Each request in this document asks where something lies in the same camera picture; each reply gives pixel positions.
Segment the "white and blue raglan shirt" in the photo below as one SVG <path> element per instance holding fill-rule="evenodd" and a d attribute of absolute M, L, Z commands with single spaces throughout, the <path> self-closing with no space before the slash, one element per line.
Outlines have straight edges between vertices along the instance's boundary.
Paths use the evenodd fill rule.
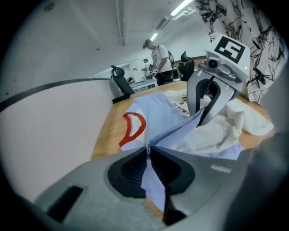
<path fill-rule="evenodd" d="M 239 137 L 243 131 L 253 136 L 264 136 L 273 124 L 239 99 L 229 101 L 208 124 L 199 125 L 209 97 L 201 99 L 201 108 L 190 115 L 185 90 L 150 94 L 134 99 L 124 113 L 126 134 L 119 143 L 122 151 L 145 148 L 129 160 L 122 159 L 121 188 L 124 195 L 149 198 L 161 211 L 165 201 L 157 193 L 165 194 L 165 187 L 152 168 L 151 149 L 167 148 L 191 155 L 237 160 L 243 150 Z"/>

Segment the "black office chair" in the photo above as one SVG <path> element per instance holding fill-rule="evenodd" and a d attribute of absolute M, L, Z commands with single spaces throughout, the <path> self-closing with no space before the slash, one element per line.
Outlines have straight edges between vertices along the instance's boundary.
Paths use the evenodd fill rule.
<path fill-rule="evenodd" d="M 111 65 L 111 77 L 124 95 L 131 95 L 135 92 L 124 77 L 125 71 L 123 68 Z"/>
<path fill-rule="evenodd" d="M 191 57 L 188 57 L 186 51 L 181 55 L 181 63 L 178 69 L 181 74 L 181 80 L 187 82 L 189 78 L 193 75 L 195 68 L 195 62 Z"/>

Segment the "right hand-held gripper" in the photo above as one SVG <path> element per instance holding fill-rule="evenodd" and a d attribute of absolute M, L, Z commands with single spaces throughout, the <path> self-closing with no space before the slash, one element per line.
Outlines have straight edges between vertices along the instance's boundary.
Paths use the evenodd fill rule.
<path fill-rule="evenodd" d="M 205 107 L 200 125 L 206 125 L 240 92 L 243 82 L 249 76 L 250 49 L 228 36 L 219 34 L 205 50 L 206 60 L 198 64 L 198 69 L 187 81 L 187 107 L 192 116 L 200 110 L 200 99 L 207 89 L 215 95 Z M 211 83 L 212 76 L 217 77 Z"/>

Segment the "white desk partition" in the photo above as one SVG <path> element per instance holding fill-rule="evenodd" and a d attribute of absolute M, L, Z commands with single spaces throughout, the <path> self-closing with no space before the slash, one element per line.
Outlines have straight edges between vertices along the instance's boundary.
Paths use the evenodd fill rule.
<path fill-rule="evenodd" d="M 109 80 L 65 84 L 0 112 L 0 160 L 13 190 L 34 202 L 91 159 L 112 107 Z"/>

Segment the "ceiling air vent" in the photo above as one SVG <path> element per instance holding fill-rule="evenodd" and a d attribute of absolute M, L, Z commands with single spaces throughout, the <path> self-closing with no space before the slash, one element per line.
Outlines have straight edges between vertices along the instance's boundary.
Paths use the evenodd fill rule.
<path fill-rule="evenodd" d="M 159 22 L 159 24 L 156 26 L 156 30 L 160 31 L 162 30 L 170 21 L 171 21 L 172 17 L 169 16 L 164 16 L 161 21 Z"/>

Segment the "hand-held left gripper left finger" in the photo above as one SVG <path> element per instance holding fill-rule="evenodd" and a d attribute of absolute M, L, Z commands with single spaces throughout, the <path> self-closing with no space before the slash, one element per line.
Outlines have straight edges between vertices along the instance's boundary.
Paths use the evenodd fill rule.
<path fill-rule="evenodd" d="M 34 204 L 65 231 L 161 231 L 166 225 L 152 214 L 145 199 L 125 197 L 108 180 L 110 166 L 145 148 L 86 162 L 43 191 Z"/>

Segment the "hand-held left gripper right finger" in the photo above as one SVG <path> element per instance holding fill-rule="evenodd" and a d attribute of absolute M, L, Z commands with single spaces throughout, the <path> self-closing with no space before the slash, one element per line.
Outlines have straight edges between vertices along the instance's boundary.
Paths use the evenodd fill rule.
<path fill-rule="evenodd" d="M 209 158 L 153 147 L 152 168 L 165 187 L 167 226 L 223 226 L 244 179 L 250 154 L 237 160 Z"/>

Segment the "person's patterned white blouse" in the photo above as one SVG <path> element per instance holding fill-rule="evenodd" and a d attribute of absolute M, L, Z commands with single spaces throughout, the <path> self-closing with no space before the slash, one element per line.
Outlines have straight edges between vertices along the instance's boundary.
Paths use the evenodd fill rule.
<path fill-rule="evenodd" d="M 287 61 L 286 45 L 269 18 L 252 0 L 195 0 L 210 40 L 233 38 L 250 49 L 250 74 L 242 94 L 261 102 Z"/>

